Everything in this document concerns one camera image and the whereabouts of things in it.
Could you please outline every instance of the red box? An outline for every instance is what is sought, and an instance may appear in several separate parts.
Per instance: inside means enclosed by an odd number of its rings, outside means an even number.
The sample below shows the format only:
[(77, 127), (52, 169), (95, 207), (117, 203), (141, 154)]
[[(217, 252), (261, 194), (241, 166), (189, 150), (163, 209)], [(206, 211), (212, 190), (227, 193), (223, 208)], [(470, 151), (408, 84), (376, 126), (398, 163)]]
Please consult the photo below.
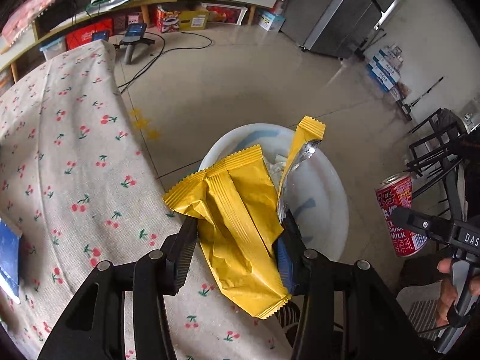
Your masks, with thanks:
[(113, 35), (113, 19), (105, 19), (95, 24), (75, 30), (67, 35), (67, 46), (69, 50), (87, 44), (92, 40), (92, 34), (98, 31), (108, 30)]

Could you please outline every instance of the power cord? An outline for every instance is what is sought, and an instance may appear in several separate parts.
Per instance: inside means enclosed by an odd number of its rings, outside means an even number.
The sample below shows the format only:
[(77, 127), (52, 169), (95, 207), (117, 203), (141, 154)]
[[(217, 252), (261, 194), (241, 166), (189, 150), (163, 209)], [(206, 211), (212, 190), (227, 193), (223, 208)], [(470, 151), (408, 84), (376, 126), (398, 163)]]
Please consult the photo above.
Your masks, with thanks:
[(208, 43), (206, 46), (201, 46), (201, 47), (175, 47), (175, 48), (172, 48), (172, 49), (169, 49), (169, 50), (165, 50), (165, 45), (166, 45), (166, 40), (164, 37), (162, 37), (161, 35), (159, 34), (156, 34), (154, 32), (146, 32), (147, 34), (150, 34), (150, 35), (155, 35), (155, 36), (158, 36), (159, 38), (161, 38), (163, 40), (163, 45), (162, 45), (162, 49), (160, 50), (160, 52), (158, 53), (158, 55), (156, 55), (154, 58), (152, 58), (143, 68), (141, 68), (135, 75), (134, 77), (130, 80), (130, 81), (127, 81), (126, 83), (122, 84), (122, 85), (119, 85), (118, 88), (121, 89), (120, 91), (120, 94), (124, 93), (130, 85), (132, 85), (136, 80), (137, 78), (140, 78), (143, 74), (145, 74), (148, 69), (150, 69), (152, 67), (152, 65), (161, 57), (161, 56), (164, 56), (166, 53), (170, 52), (170, 51), (174, 51), (174, 50), (201, 50), (201, 49), (205, 49), (207, 47), (209, 47), (212, 43), (213, 43), (213, 40), (211, 40), (208, 36), (205, 36), (205, 35), (201, 35), (201, 34), (197, 34), (195, 32), (181, 32), (182, 34), (186, 34), (186, 35), (196, 35), (196, 36), (200, 36), (202, 38), (205, 38), (207, 39), (210, 43)]

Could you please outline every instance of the refrigerator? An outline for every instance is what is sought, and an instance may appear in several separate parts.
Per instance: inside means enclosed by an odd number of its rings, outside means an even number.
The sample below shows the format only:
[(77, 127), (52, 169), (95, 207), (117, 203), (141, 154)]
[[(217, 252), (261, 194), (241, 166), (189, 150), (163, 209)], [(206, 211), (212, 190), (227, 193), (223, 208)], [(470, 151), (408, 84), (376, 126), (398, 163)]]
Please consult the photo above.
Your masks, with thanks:
[(281, 31), (298, 46), (347, 59), (395, 0), (289, 0)]

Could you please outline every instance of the beverage can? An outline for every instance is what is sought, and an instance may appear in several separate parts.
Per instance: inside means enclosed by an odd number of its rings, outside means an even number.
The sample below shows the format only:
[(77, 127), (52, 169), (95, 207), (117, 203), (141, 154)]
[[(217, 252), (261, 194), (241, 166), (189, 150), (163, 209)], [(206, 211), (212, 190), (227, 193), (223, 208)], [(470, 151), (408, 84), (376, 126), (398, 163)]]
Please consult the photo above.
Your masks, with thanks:
[(386, 178), (375, 189), (377, 201), (387, 221), (393, 248), (398, 257), (409, 257), (417, 253), (425, 243), (427, 237), (413, 233), (409, 230), (396, 227), (390, 216), (397, 207), (411, 208), (412, 205), (412, 180), (408, 173), (400, 173)]

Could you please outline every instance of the plastic storage container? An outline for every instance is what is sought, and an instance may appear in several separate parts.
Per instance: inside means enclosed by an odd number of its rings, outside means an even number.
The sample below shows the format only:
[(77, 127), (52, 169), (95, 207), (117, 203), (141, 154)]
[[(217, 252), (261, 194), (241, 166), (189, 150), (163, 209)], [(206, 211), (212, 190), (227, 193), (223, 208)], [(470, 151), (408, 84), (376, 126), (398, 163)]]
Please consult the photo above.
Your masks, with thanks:
[[(294, 131), (274, 124), (256, 123), (238, 127), (212, 146), (200, 170), (218, 160), (260, 144), (268, 162), (288, 157)], [(328, 158), (317, 150), (292, 174), (286, 201), (298, 224), (305, 246), (333, 261), (341, 257), (349, 234), (349, 207), (342, 182)]]
[(49, 44), (40, 47), (40, 51), (43, 52), (45, 60), (47, 61), (49, 59), (52, 59), (53, 57), (60, 55), (61, 53), (64, 53), (65, 51), (67, 51), (65, 37), (62, 36), (61, 38), (55, 39), (53, 42), (50, 42)]

